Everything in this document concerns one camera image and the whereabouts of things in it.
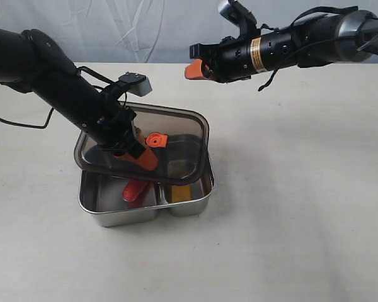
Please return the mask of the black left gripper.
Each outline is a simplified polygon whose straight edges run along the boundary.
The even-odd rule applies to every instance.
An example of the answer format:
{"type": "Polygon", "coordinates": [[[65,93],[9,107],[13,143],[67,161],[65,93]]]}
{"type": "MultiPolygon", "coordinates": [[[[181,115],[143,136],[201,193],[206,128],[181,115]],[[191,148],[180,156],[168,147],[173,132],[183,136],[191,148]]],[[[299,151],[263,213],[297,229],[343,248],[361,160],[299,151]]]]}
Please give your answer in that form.
{"type": "Polygon", "coordinates": [[[103,130],[103,142],[98,145],[102,150],[116,154],[114,157],[118,160],[132,162],[147,171],[153,171],[159,161],[147,145],[141,129],[134,126],[136,116],[135,111],[128,106],[122,106],[112,118],[102,116],[96,122],[103,130]]]}

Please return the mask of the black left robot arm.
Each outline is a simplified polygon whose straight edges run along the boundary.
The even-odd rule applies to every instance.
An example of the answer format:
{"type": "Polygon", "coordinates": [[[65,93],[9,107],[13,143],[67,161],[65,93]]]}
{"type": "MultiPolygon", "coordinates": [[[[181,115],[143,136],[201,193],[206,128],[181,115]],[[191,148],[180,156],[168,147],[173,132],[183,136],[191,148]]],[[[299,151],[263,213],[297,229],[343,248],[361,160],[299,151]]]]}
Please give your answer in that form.
{"type": "Polygon", "coordinates": [[[127,93],[150,93],[145,75],[127,72],[113,81],[88,67],[76,67],[40,30],[0,29],[0,84],[35,93],[102,150],[147,171],[157,167],[158,158],[134,125],[135,111],[119,101],[127,93]]]}

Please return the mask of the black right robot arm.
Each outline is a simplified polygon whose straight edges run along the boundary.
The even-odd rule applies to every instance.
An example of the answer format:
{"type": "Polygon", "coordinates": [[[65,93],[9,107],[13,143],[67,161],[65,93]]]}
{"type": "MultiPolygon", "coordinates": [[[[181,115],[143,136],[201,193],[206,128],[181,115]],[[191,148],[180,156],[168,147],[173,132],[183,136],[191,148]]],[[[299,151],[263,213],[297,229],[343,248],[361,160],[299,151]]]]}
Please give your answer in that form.
{"type": "Polygon", "coordinates": [[[221,84],[243,81],[280,69],[323,67],[333,63],[361,63],[378,56],[378,17],[357,7],[316,7],[284,28],[245,21],[237,38],[190,47],[193,62],[185,68],[189,80],[221,84]]]}

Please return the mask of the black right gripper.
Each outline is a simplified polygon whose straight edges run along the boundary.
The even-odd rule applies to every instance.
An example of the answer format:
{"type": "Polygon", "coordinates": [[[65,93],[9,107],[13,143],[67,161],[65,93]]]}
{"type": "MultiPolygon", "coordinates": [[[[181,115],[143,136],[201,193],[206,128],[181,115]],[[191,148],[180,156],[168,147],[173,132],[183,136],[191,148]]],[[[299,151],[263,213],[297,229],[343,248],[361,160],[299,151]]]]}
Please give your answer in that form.
{"type": "Polygon", "coordinates": [[[250,38],[227,36],[216,44],[191,45],[189,56],[193,62],[185,67],[185,78],[221,84],[250,79],[252,76],[250,44],[250,38]]]}

